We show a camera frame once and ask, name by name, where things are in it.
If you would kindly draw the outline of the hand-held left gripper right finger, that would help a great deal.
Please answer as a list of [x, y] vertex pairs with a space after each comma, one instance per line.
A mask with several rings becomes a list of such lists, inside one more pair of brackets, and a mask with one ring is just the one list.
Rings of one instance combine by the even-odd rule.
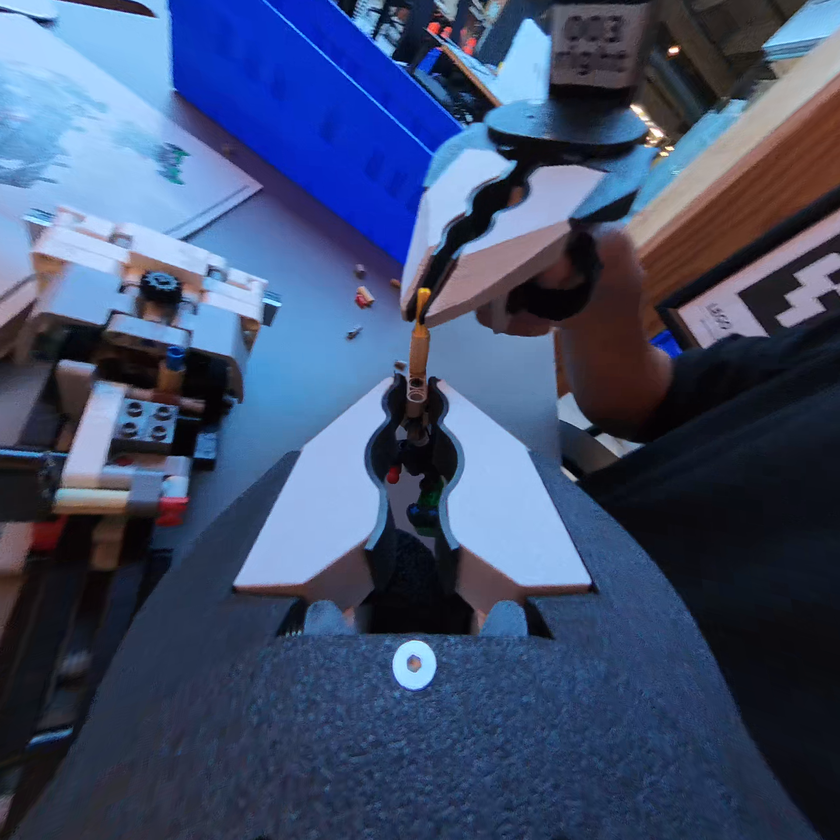
[[484, 614], [502, 601], [589, 592], [590, 573], [529, 449], [445, 381], [437, 388], [440, 425], [458, 454], [444, 501], [456, 592]]

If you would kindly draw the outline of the person's right hand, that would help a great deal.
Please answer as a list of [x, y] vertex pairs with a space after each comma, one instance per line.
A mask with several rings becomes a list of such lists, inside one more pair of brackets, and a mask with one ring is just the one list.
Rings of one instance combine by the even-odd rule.
[[623, 411], [658, 404], [673, 377], [670, 358], [651, 345], [643, 324], [644, 273], [632, 239], [619, 224], [594, 231], [602, 264], [585, 307], [571, 318], [552, 322], [526, 311], [486, 305], [476, 317], [484, 327], [536, 337], [555, 328], [560, 336], [563, 373], [580, 405], [616, 403]]

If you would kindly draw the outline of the lego gear subassembly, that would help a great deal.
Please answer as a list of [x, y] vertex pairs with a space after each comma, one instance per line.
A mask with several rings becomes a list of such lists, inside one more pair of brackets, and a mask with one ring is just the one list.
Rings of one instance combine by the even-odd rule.
[[441, 476], [446, 486], [439, 503], [441, 538], [448, 527], [445, 508], [449, 486], [454, 482], [459, 469], [459, 450], [455, 440], [442, 426], [448, 410], [446, 397], [438, 388], [438, 380], [427, 378], [427, 360], [431, 343], [430, 330], [425, 323], [424, 312], [432, 292], [421, 287], [416, 293], [415, 323], [409, 348], [407, 378], [403, 386], [404, 401], [402, 419], [397, 426], [405, 436], [396, 440], [395, 455], [385, 474], [389, 485], [396, 484], [404, 472], [421, 478]]

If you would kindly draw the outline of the person's right forearm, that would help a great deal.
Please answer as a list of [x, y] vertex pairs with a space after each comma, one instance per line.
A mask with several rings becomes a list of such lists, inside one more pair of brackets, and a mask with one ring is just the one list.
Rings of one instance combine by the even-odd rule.
[[636, 440], [664, 401], [673, 361], [640, 339], [576, 339], [560, 334], [563, 371], [577, 406], [593, 425]]

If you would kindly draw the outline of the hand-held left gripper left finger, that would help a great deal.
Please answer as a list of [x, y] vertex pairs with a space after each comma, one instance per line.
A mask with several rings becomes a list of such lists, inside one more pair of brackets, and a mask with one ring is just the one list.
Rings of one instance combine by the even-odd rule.
[[365, 453], [393, 383], [382, 380], [303, 446], [234, 579], [237, 593], [331, 601], [347, 611], [373, 591], [365, 546], [381, 491]]

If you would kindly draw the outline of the white box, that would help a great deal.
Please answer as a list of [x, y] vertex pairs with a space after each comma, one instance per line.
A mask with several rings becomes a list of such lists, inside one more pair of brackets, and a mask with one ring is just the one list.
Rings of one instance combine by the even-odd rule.
[[524, 19], [497, 72], [494, 90], [499, 104], [547, 101], [551, 55], [551, 36], [533, 19]]

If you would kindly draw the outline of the open instruction booklet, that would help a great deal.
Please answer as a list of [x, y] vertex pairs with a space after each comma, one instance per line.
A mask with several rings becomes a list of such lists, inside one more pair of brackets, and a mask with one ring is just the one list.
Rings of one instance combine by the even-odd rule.
[[182, 238], [262, 185], [88, 58], [2, 14], [1, 214], [58, 206]]

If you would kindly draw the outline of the blue plastic bin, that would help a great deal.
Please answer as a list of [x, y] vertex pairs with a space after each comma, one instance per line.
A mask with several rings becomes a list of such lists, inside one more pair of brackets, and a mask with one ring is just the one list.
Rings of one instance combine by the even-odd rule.
[[175, 90], [403, 263], [456, 119], [333, 2], [168, 8]]

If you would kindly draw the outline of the white black lego truck model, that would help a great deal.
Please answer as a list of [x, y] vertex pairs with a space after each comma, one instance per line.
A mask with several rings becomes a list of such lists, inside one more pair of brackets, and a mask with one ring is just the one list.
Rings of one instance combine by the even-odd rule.
[[31, 211], [2, 296], [2, 769], [72, 739], [171, 563], [197, 470], [280, 298], [225, 258], [74, 208]]

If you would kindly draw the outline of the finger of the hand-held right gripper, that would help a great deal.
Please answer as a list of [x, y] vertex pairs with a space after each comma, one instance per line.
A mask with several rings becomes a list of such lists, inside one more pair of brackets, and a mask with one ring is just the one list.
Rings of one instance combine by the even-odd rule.
[[431, 329], [501, 298], [557, 259], [576, 208], [607, 173], [580, 164], [541, 166], [519, 204], [495, 213], [463, 246], [425, 314]]
[[504, 213], [520, 185], [520, 162], [490, 150], [467, 150], [423, 195], [402, 274], [402, 312], [467, 312], [505, 299], [516, 274], [468, 283], [452, 278], [466, 247], [478, 242]]

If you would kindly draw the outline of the wooden post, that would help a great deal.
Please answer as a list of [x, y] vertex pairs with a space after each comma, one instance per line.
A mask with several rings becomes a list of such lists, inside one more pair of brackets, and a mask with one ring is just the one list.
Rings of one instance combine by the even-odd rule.
[[627, 224], [655, 304], [839, 183], [839, 33], [765, 92]]

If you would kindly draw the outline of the framed marker sign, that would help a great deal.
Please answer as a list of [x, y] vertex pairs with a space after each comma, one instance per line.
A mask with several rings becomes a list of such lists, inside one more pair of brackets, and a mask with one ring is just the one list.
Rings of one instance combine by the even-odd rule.
[[772, 336], [839, 306], [839, 188], [655, 307], [682, 350]]

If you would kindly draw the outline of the green lego angle beam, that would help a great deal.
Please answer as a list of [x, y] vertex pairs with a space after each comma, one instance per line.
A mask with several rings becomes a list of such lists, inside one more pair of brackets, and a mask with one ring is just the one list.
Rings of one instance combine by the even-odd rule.
[[440, 530], [439, 503], [445, 486], [445, 479], [441, 476], [421, 478], [415, 502], [423, 506], [424, 512], [419, 521], [409, 522], [421, 537], [434, 538]]

